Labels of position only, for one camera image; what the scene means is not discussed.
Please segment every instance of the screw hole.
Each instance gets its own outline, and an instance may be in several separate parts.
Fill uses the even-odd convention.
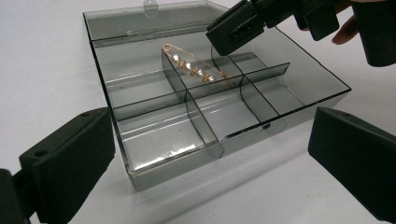
[[[37,151],[37,152],[35,153],[35,156],[36,156],[36,157],[42,157],[42,156],[47,155],[47,153],[48,153],[48,151],[46,151],[46,150],[40,150],[40,151]]]
[[[264,130],[269,129],[270,127],[271,127],[271,123],[267,123],[267,124],[264,124],[264,126],[262,126],[262,128],[263,128]]]

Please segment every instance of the white surface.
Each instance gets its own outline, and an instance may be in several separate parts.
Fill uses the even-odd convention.
[[[106,105],[82,12],[141,2],[0,2],[0,167],[15,174],[23,151]],[[279,27],[352,88],[337,109],[396,134],[396,65],[367,65],[358,38],[335,46],[330,37],[313,41],[291,19]],[[141,193],[117,150],[72,223],[379,223],[307,154],[311,127],[309,121]]]

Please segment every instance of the human hand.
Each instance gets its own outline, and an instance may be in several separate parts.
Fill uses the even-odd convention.
[[[381,2],[384,0],[351,0],[359,3]],[[334,5],[336,13],[339,13],[351,6],[351,1],[343,0]],[[332,38],[332,42],[336,45],[342,45],[351,40],[359,32],[358,24],[355,16],[352,16]]]

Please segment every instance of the gray transparent plastic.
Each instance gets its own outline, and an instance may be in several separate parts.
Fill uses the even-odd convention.
[[[196,1],[150,11],[136,7],[84,13],[136,190],[312,119],[317,106],[332,107],[350,91],[276,28],[219,56],[205,28],[225,10]],[[200,68],[212,72],[209,64],[228,76],[213,82],[190,76],[172,64],[164,44],[196,56]]]

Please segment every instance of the hanging tab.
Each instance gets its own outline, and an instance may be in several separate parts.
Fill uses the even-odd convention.
[[[145,9],[145,15],[149,19],[154,19],[158,15],[158,5],[155,0],[145,0],[143,8]]]

